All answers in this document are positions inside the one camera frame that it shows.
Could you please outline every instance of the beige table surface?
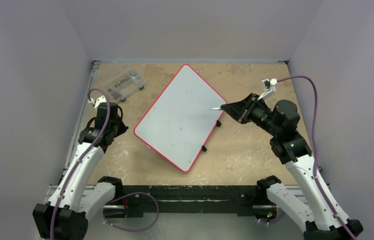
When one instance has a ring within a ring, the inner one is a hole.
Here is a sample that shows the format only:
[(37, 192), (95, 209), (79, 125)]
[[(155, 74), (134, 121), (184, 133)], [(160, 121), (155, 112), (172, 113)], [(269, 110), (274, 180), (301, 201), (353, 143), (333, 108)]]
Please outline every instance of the beige table surface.
[[(159, 93), (169, 83), (181, 64), (133, 65), (148, 81), (142, 91), (120, 103), (128, 131), (117, 137), (97, 164), (89, 184), (95, 185), (102, 176), (123, 180), (124, 185), (254, 185), (256, 181), (276, 175), (286, 185), (296, 182), (281, 165), (269, 145), (271, 136), (253, 123), (239, 124), (223, 114), (222, 126), (216, 128), (206, 143), (207, 152), (197, 158), (190, 172), (184, 173), (134, 136), (135, 125), (145, 114)], [(289, 76), (285, 64), (215, 64), (194, 63), (191, 66), (228, 103), (244, 99), (249, 93), (261, 94), (261, 80)], [(114, 78), (120, 74), (116, 63), (101, 64), (96, 78)], [(291, 81), (277, 85), (277, 93), (266, 103), (273, 108), (278, 100), (287, 99), (297, 104)], [(89, 107), (88, 119), (95, 116)], [(307, 138), (303, 121), (298, 126)]]

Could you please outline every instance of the whiteboard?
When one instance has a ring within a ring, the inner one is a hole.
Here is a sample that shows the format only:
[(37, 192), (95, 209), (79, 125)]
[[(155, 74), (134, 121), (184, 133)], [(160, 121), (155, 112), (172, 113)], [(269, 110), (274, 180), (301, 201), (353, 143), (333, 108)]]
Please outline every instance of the whiteboard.
[(134, 134), (177, 168), (188, 172), (226, 104), (191, 66), (178, 70), (134, 128)]

